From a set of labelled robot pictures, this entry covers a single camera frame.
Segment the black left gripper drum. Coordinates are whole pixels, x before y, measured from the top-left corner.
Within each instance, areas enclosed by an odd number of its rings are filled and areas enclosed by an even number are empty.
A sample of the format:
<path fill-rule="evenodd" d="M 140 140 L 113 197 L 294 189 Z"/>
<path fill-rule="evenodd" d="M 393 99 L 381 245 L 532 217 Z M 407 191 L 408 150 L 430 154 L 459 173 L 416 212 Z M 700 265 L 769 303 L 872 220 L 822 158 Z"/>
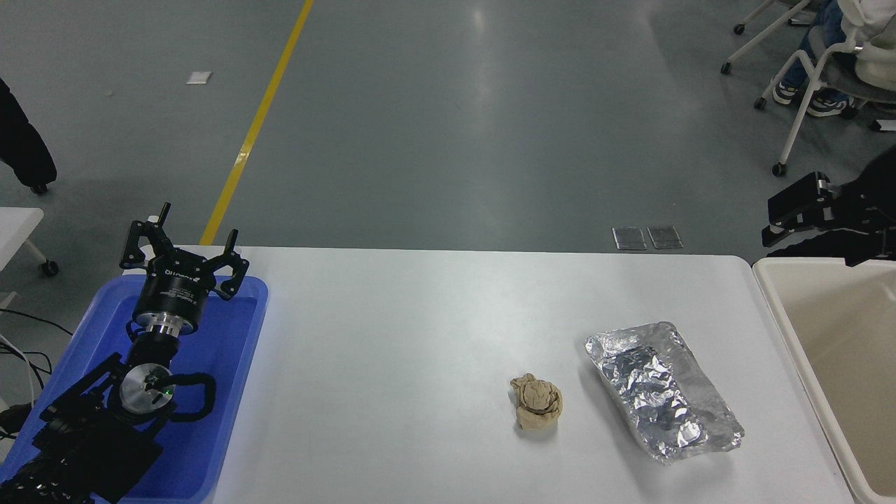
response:
<path fill-rule="evenodd" d="M 204 269 L 205 262 L 199 255 L 151 258 L 132 320 L 148 328 L 163 316 L 173 316 L 181 319 L 183 330 L 199 329 L 210 290 L 216 284 L 214 275 Z"/>

